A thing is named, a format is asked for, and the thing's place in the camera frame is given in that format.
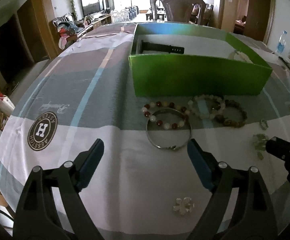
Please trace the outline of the crystal flower brooch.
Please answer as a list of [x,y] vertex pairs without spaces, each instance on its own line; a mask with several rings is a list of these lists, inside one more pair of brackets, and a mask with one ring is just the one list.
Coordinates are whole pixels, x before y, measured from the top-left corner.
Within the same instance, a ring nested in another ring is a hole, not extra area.
[[191,213],[194,209],[194,202],[191,197],[185,197],[183,199],[176,198],[173,206],[173,211],[181,216]]

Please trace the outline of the silver bangle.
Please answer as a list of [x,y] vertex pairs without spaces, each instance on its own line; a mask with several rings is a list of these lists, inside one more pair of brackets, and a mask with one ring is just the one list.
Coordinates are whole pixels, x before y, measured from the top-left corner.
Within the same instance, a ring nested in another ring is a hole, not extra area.
[[192,138],[189,116],[172,108],[162,108],[153,113],[144,113],[148,141],[161,150],[177,151]]

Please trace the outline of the clear water bottle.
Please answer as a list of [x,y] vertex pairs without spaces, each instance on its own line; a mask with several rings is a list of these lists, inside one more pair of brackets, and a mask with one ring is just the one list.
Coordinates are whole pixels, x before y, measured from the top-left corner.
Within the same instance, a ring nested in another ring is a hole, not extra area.
[[276,52],[278,54],[282,54],[284,52],[286,46],[286,37],[287,31],[284,30],[279,38],[278,45],[276,46]]

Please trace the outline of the plaid tablecloth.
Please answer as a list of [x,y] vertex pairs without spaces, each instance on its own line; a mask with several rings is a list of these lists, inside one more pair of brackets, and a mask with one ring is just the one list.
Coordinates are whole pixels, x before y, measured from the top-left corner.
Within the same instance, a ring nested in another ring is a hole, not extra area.
[[[106,239],[185,239],[210,192],[187,155],[155,148],[144,115],[172,108],[189,116],[194,138],[218,161],[256,166],[274,206],[279,231],[290,223],[290,184],[284,163],[257,157],[253,135],[290,142],[290,70],[261,42],[235,36],[272,67],[258,95],[138,97],[129,66],[137,24],[100,27],[62,52],[24,93],[0,137],[0,190],[15,209],[35,166],[56,168],[97,139],[104,155],[81,198]],[[194,209],[173,211],[176,198]]]

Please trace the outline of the red white shopping bag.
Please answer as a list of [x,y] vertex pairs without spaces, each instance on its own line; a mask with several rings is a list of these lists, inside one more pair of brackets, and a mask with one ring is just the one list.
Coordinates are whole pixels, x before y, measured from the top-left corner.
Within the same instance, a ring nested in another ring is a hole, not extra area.
[[15,105],[4,94],[0,92],[0,130],[2,131],[10,115],[13,113]]

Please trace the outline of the green cardboard box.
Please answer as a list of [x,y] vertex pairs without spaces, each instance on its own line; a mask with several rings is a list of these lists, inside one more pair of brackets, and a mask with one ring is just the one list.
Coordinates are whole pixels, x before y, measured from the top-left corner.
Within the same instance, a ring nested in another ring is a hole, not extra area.
[[[241,51],[253,63],[230,60]],[[258,95],[272,67],[231,33],[184,23],[139,23],[129,55],[138,97]]]

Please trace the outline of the dark wooden dining chair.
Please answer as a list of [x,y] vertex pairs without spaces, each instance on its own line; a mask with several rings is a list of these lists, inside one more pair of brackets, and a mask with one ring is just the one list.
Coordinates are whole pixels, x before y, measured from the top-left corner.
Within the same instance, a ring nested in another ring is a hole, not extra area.
[[199,5],[197,25],[202,24],[206,9],[206,3],[203,0],[150,0],[154,21],[158,20],[157,1],[162,2],[169,22],[189,23],[194,6]]

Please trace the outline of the chair with clothes pile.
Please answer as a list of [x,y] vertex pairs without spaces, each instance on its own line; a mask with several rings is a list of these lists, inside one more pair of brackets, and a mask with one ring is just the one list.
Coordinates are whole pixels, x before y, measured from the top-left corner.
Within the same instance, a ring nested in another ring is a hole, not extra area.
[[68,17],[58,17],[52,21],[57,33],[59,34],[58,47],[61,50],[65,49],[67,39],[74,36],[84,30],[82,27],[78,27],[73,21],[70,21]]

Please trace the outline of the wooden tv cabinet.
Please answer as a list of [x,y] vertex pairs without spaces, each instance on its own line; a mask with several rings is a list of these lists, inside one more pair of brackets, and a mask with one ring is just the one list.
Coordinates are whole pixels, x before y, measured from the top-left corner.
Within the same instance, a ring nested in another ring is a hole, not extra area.
[[102,17],[97,18],[96,20],[93,20],[90,24],[88,24],[84,28],[80,28],[77,32],[77,35],[83,35],[84,33],[88,33],[89,31],[92,31],[93,29],[96,29],[98,27],[101,27],[102,25],[107,25],[112,23],[111,15],[106,14]]

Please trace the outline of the flat screen television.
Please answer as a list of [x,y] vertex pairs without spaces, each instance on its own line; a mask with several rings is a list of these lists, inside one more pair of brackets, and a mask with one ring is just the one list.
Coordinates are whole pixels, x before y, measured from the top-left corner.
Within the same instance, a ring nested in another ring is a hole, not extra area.
[[81,0],[81,4],[84,16],[104,10],[103,0]]

